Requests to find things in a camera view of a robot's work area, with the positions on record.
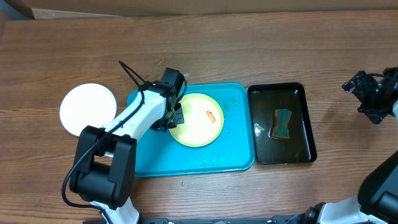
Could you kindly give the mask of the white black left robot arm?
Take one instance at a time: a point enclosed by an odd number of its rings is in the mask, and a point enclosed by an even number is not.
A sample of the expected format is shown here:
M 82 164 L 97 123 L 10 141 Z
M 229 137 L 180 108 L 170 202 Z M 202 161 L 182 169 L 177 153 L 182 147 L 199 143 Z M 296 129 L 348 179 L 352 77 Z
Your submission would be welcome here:
M 186 89 L 186 82 L 147 82 L 105 127 L 85 127 L 63 181 L 64 202 L 99 211 L 100 223 L 138 223 L 139 213 L 129 198 L 137 142 L 148 129 L 166 131 L 183 122 L 180 100 Z

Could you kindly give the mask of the white plate with red stain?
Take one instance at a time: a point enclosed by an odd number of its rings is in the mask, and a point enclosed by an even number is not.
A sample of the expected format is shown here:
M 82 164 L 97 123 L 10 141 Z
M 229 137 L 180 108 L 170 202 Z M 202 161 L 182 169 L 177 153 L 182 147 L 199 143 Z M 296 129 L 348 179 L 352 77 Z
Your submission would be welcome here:
M 70 90 L 60 105 L 60 121 L 72 135 L 79 136 L 86 126 L 100 128 L 117 113 L 114 95 L 105 86 L 86 83 Z

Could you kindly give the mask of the yellow plate with orange stain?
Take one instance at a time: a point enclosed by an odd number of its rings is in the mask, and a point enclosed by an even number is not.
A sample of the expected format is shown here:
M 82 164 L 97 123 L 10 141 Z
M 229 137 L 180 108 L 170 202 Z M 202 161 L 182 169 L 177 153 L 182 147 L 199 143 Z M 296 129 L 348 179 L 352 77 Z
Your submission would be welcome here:
M 176 141 L 188 147 L 202 147 L 220 135 L 224 114 L 221 106 L 212 97 L 191 93 L 185 95 L 180 104 L 184 123 L 170 130 Z

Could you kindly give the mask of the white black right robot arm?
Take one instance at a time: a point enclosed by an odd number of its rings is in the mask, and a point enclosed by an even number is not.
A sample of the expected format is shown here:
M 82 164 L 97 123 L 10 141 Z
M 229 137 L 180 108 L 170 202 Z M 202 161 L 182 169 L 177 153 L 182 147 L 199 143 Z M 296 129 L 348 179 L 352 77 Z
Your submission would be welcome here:
M 360 113 L 379 124 L 386 116 L 397 117 L 397 68 L 379 73 L 359 71 L 342 85 L 361 102 Z M 397 223 L 397 153 L 373 170 L 358 194 L 336 203 L 319 203 L 281 223 Z

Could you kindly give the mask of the green yellow sponge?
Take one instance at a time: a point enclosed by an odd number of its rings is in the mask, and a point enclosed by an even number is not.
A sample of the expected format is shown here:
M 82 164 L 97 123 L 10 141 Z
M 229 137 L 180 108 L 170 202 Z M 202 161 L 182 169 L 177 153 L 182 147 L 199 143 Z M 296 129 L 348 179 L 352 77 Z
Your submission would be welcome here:
M 292 112 L 288 109 L 276 109 L 272 114 L 270 137 L 287 141 L 290 139 L 290 120 Z

